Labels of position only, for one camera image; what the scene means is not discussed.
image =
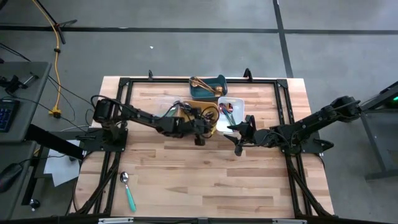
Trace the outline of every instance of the concrete floor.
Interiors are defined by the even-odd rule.
[[[42,0],[61,21],[76,26],[277,28],[272,0]],[[395,0],[279,0],[286,29],[398,29]],[[2,24],[47,26],[30,1],[13,0],[0,11]],[[207,75],[240,77],[246,67],[255,77],[286,77],[278,34],[94,33],[66,32],[58,69],[62,85],[86,99],[97,94],[105,75]],[[286,35],[295,78],[304,78],[312,111],[335,98],[365,100],[397,81],[396,35]],[[0,42],[34,61],[53,62],[52,32],[0,31]],[[0,50],[7,61],[21,59]],[[48,84],[41,103],[52,107],[55,88]],[[73,96],[64,92],[67,98]],[[70,100],[77,125],[85,124],[89,105]],[[72,111],[61,100],[63,115]],[[39,108],[34,123],[55,131],[70,127]],[[366,182],[379,171],[360,121],[335,123],[321,132],[335,143],[325,153],[326,175],[335,213],[344,218],[398,222],[398,179]],[[14,217],[63,215],[72,184],[35,195],[42,207],[19,209]]]

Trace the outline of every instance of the wooden table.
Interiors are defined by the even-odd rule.
[[[104,77],[100,95],[115,98],[119,78]],[[295,120],[299,120],[311,113],[304,80],[287,80]],[[156,102],[170,95],[189,100],[188,85],[135,83],[131,104],[156,113],[159,108]],[[272,85],[229,84],[228,96],[244,99],[245,114],[256,117],[258,129],[279,124]],[[130,211],[125,188],[118,181],[112,216],[294,217],[285,158],[278,148],[244,148],[242,156],[237,157],[233,143],[217,134],[206,140],[206,146],[195,146],[191,136],[167,138],[152,128],[133,122],[128,122],[128,128],[129,137],[119,173],[126,171],[130,176],[129,186],[137,212]],[[98,185],[103,156],[103,152],[92,153],[81,168],[76,188],[78,208]],[[308,154],[302,157],[309,189],[324,208],[333,213],[321,160]],[[304,212],[301,190],[298,195]]]

